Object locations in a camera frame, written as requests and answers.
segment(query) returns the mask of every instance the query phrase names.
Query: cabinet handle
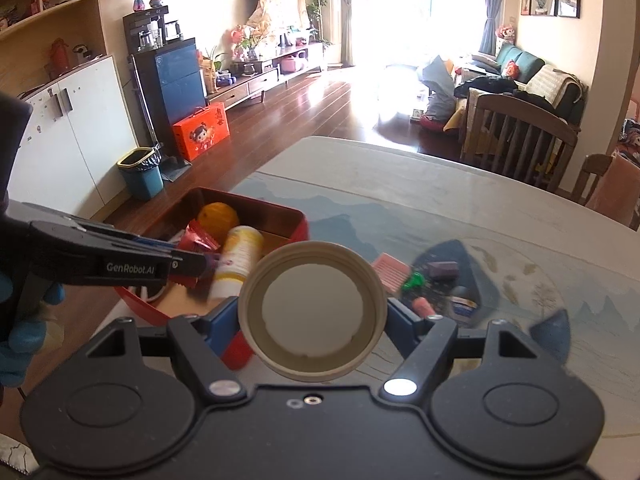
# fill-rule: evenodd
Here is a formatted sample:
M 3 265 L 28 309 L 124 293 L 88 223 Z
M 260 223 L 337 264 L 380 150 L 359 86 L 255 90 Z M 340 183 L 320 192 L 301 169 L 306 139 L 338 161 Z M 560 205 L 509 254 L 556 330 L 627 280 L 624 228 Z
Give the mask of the cabinet handle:
M 58 113 L 59 113 L 58 118 L 64 117 L 65 113 L 62 111 L 62 105 L 60 104 L 60 98 L 58 97 L 58 94 L 53 94 L 53 99 L 58 105 Z
M 69 90 L 67 90 L 66 88 L 63 88 L 62 91 L 64 92 L 66 97 L 67 112 L 72 112 L 74 110 L 74 106 L 71 104 L 71 96 L 69 95 Z

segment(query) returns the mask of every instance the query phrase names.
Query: tall white air conditioner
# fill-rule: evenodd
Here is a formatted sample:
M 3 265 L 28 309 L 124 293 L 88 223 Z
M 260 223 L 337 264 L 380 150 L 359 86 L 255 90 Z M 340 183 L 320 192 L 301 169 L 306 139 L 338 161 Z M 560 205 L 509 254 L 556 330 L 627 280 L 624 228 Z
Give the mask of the tall white air conditioner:
M 339 64 L 342 50 L 342 0 L 329 0 L 322 8 L 322 32 L 332 44 L 324 52 L 328 64 Z

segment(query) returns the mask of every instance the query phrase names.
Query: green toy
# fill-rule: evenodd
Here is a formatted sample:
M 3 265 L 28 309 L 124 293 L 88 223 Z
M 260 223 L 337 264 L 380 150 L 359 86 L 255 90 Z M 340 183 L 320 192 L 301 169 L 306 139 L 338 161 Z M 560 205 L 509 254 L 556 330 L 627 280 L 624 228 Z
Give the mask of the green toy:
M 420 272 L 414 272 L 407 280 L 402 284 L 402 290 L 411 290 L 412 288 L 418 288 L 424 286 L 426 280 Z

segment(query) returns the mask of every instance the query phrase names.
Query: blue trash can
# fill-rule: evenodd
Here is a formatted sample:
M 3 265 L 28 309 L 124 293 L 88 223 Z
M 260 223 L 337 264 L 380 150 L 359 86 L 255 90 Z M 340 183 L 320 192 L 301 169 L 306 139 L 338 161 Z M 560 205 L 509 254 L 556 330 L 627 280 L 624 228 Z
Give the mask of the blue trash can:
M 129 192 L 139 200 L 151 200 L 162 188 L 161 155 L 157 148 L 136 148 L 118 161 Z

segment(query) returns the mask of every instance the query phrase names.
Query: orange ball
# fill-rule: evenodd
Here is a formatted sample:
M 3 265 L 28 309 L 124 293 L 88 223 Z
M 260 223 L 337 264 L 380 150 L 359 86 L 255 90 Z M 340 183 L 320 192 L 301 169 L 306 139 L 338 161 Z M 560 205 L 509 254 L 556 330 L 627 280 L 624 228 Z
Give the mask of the orange ball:
M 221 245 L 225 242 L 226 234 L 240 225 L 236 210 L 222 202 L 204 206 L 198 213 L 198 222 Z

